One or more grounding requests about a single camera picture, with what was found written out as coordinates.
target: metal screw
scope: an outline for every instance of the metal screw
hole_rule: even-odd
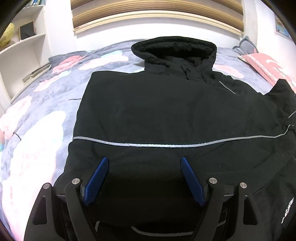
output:
[[[217,183],[217,179],[214,178],[214,177],[211,177],[209,181],[210,181],[210,183],[212,183],[212,184],[216,184],[216,183]]]
[[[74,179],[72,180],[72,183],[73,183],[74,185],[78,184],[79,182],[80,182],[79,178],[74,178]]]
[[[44,185],[43,185],[43,188],[44,189],[48,189],[50,187],[50,184],[49,183],[45,183]]]
[[[246,188],[247,185],[245,183],[240,183],[241,188]]]

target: bookshelf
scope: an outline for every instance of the bookshelf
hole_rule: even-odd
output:
[[[31,21],[34,22],[36,35],[19,40],[18,28]],[[0,50],[0,104],[4,111],[45,71],[25,83],[23,79],[46,65],[48,58],[52,56],[46,32],[44,5],[23,8],[12,22],[15,25],[15,34],[9,46]]]

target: globe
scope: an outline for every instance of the globe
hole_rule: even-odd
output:
[[[13,23],[10,23],[7,29],[5,30],[4,34],[0,38],[0,48],[5,47],[5,45],[7,45],[10,42],[14,32],[15,32],[15,25]]]

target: book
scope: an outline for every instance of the book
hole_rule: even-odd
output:
[[[39,5],[40,4],[40,0],[34,0],[33,5]]]
[[[50,70],[51,63],[48,63],[39,69],[33,71],[32,73],[28,74],[25,78],[23,78],[23,82],[26,83],[29,80],[33,80],[37,77],[40,77],[42,74],[44,74],[46,71]]]
[[[33,2],[34,2],[34,0],[31,0],[31,1],[26,5],[26,7],[30,7],[30,6],[32,6],[32,5],[33,5]]]

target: bed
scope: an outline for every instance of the bed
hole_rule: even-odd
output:
[[[51,69],[25,89],[1,117],[5,146],[0,152],[0,219],[15,240],[23,240],[42,185],[53,185],[63,173],[76,113],[92,72],[143,71],[144,61],[131,51],[138,41],[141,39],[51,57]],[[237,57],[254,51],[248,38],[235,49],[218,48],[213,70],[265,94],[272,85]]]

